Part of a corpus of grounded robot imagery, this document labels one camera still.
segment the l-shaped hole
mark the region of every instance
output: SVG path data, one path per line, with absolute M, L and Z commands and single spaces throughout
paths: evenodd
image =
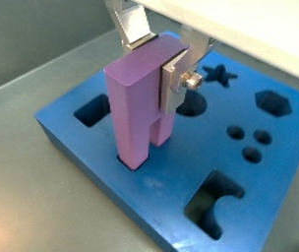
M 189 219 L 213 239 L 220 240 L 224 234 L 214 213 L 217 200 L 224 196 L 234 196 L 241 199 L 245 194 L 244 187 L 234 180 L 221 171 L 212 171 L 187 204 L 185 212 Z

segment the slot cutout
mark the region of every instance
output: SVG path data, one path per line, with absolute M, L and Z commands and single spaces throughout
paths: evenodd
M 186 207 L 186 216 L 214 240 L 220 240 L 224 234 L 214 214 L 217 200 L 224 196 L 242 199 L 245 194 L 244 187 L 218 170 L 212 171 L 196 192 Z
M 87 127 L 93 127 L 110 113 L 110 98 L 106 94 L 101 94 L 74 113 L 74 115 Z

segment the purple rectangular prism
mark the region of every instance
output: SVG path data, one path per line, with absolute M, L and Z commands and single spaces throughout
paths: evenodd
M 162 66 L 186 49 L 165 34 L 106 68 L 119 158 L 135 170 L 174 129 L 175 113 L 159 108 Z

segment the blue foam board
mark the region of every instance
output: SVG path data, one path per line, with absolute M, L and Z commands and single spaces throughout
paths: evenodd
M 103 72 L 36 114 L 54 145 L 165 251 L 262 251 L 299 165 L 299 92 L 214 51 L 200 66 L 221 64 L 238 79 L 230 80 L 229 88 L 216 81 L 204 84 L 206 111 L 194 117 L 178 115 L 171 139 L 161 148 L 151 146 L 137 171 L 117 157 L 113 116 L 87 127 L 74 115 L 107 93 Z M 229 135 L 230 126 L 242 129 L 244 138 L 236 131 Z M 270 143 L 258 141 L 260 130 L 268 132 Z M 260 152 L 258 160 L 250 150 Z M 214 172 L 222 175 L 220 187 L 230 191 L 232 181 L 245 192 L 238 197 L 225 192 L 204 215 L 213 218 L 204 225 L 216 221 L 221 227 L 217 239 L 208 232 L 214 226 L 204 228 L 186 214 Z

